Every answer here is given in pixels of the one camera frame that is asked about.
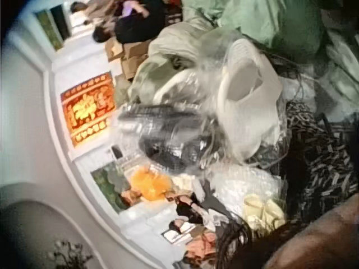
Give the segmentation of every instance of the orange cloth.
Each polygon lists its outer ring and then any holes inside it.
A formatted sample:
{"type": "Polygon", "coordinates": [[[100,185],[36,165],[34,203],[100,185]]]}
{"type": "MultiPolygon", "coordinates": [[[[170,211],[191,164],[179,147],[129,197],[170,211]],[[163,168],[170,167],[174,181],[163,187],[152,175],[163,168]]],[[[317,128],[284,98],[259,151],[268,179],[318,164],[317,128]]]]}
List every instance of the orange cloth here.
{"type": "Polygon", "coordinates": [[[171,179],[150,171],[148,168],[141,168],[131,178],[132,189],[141,192],[148,201],[165,199],[165,192],[172,188],[171,179]]]}

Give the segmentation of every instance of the black hair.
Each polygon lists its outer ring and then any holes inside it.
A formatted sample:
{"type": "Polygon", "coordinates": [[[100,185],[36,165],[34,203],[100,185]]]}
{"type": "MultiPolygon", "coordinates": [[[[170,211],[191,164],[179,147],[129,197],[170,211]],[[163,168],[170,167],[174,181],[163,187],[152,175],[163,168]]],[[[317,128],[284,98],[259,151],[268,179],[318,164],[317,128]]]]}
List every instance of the black hair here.
{"type": "Polygon", "coordinates": [[[180,227],[178,227],[178,226],[176,225],[176,223],[174,222],[174,220],[172,220],[172,221],[168,224],[168,228],[169,228],[170,230],[176,231],[178,234],[182,234],[180,227]]]}
{"type": "Polygon", "coordinates": [[[104,27],[96,26],[92,37],[95,42],[104,43],[111,38],[111,34],[109,32],[106,32],[104,27]]]}
{"type": "Polygon", "coordinates": [[[82,2],[74,2],[70,5],[70,12],[72,14],[85,10],[86,8],[88,8],[88,5],[86,5],[85,3],[82,2]]]}
{"type": "Polygon", "coordinates": [[[84,25],[89,25],[91,23],[91,21],[90,20],[86,20],[86,21],[84,21],[84,25]]]}

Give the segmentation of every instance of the cream-colored item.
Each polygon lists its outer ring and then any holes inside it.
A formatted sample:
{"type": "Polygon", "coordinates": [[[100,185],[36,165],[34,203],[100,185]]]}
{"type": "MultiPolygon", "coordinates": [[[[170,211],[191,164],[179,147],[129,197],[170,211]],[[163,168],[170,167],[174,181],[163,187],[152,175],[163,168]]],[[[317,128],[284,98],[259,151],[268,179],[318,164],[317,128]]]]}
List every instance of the cream-colored item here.
{"type": "Polygon", "coordinates": [[[286,223],[283,210],[272,200],[264,202],[256,194],[249,194],[244,199],[244,218],[252,230],[267,232],[286,223]]]}
{"type": "Polygon", "coordinates": [[[217,95],[217,117],[240,162],[264,142],[279,138],[277,100],[282,92],[270,62],[247,39],[238,39],[228,52],[217,95]]]}

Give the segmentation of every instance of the black clothing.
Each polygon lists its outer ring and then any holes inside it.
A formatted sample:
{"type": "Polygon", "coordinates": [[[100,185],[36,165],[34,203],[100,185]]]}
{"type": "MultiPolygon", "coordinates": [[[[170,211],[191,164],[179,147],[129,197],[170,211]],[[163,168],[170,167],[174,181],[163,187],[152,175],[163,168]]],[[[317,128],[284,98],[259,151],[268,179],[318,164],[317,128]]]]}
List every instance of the black clothing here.
{"type": "Polygon", "coordinates": [[[120,18],[114,27],[116,39],[121,44],[143,42],[158,36],[165,27],[164,3],[162,0],[142,0],[141,4],[150,15],[144,18],[133,13],[120,18]]]}
{"type": "MultiPolygon", "coordinates": [[[[193,203],[199,206],[199,202],[194,193],[191,195],[190,198],[193,201],[193,203]]],[[[179,200],[179,203],[176,208],[176,212],[179,216],[188,217],[189,223],[203,225],[203,219],[201,215],[197,213],[190,205],[181,202],[181,200],[179,200]]]]}

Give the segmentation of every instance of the white wall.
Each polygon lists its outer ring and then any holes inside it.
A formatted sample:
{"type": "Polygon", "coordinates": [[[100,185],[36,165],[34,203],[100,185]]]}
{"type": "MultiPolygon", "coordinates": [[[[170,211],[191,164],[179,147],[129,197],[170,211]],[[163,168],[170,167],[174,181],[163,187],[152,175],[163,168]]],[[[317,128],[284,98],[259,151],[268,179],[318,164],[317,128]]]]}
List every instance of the white wall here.
{"type": "Polygon", "coordinates": [[[49,204],[81,228],[109,269],[149,268],[95,221],[70,184],[50,137],[40,70],[5,42],[1,73],[1,206],[21,199],[49,204]]]}

